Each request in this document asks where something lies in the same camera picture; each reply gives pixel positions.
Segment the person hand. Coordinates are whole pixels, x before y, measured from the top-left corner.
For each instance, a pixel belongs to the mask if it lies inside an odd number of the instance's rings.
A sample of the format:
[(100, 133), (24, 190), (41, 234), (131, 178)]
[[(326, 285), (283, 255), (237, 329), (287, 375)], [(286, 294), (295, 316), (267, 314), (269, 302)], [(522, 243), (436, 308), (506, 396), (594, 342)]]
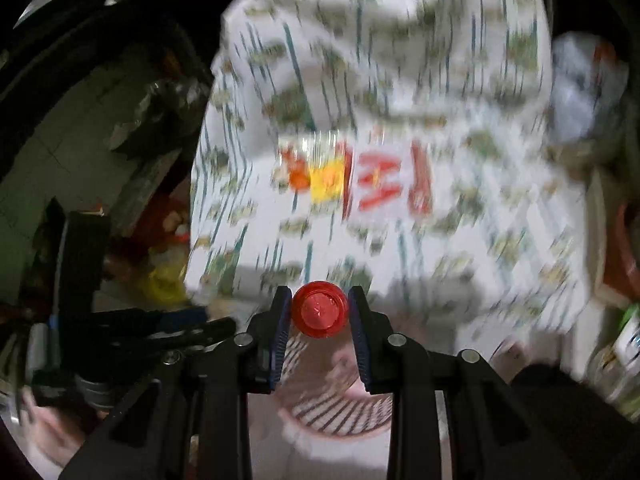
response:
[(108, 415), (92, 406), (87, 406), (88, 412), (82, 415), (66, 413), (54, 406), (39, 406), (28, 387), (23, 389), (22, 397), (26, 408), (23, 426), (26, 456), (40, 474), (47, 468), (55, 467), (56, 472), (64, 469), (88, 434)]

